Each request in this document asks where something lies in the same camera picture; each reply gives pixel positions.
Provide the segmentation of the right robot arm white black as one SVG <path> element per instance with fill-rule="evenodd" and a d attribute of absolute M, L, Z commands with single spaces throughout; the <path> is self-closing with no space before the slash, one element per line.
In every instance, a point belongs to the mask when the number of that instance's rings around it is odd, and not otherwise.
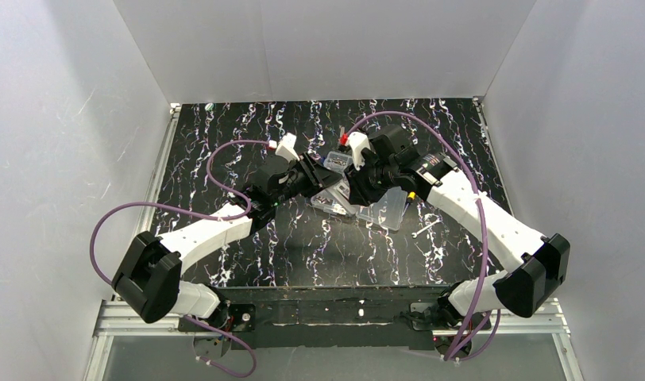
<path fill-rule="evenodd" d="M 399 125 L 370 135 L 352 132 L 341 143 L 353 160 L 344 170 L 351 204 L 369 206 L 394 187 L 413 192 L 487 244 L 500 263 L 499 273 L 462 281 L 442 293 L 438 304 L 447 318 L 460 321 L 468 310 L 496 309 L 529 318 L 564 282 L 569 241 L 557 233 L 544 236 L 475 192 L 448 155 L 415 145 Z"/>

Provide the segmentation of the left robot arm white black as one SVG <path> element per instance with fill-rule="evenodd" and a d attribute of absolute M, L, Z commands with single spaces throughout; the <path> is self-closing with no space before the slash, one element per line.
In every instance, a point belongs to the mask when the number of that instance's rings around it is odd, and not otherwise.
<path fill-rule="evenodd" d="M 137 234 L 111 286 L 146 323 L 168 314 L 209 318 L 221 297 L 209 286 L 184 281 L 184 272 L 220 248 L 264 228 L 287 200 L 314 196 L 341 181 L 342 174 L 308 154 L 297 160 L 270 156 L 242 188 L 246 200 L 229 202 L 210 218 L 160 236 Z"/>

